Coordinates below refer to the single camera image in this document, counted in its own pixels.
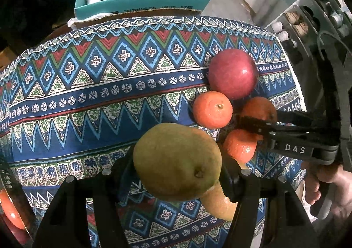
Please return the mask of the person's right hand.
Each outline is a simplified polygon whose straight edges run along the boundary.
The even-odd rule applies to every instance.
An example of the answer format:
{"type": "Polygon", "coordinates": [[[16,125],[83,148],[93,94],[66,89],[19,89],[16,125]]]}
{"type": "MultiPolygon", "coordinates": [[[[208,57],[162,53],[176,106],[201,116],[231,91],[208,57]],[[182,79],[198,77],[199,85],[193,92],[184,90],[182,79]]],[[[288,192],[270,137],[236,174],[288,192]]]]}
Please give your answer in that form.
{"type": "Polygon", "coordinates": [[[307,169],[305,201],[314,205],[322,194],[320,182],[333,183],[337,189],[330,211],[337,220],[346,220],[351,214],[351,172],[345,171],[342,165],[336,163],[321,166],[303,162],[301,168],[307,169]]]}

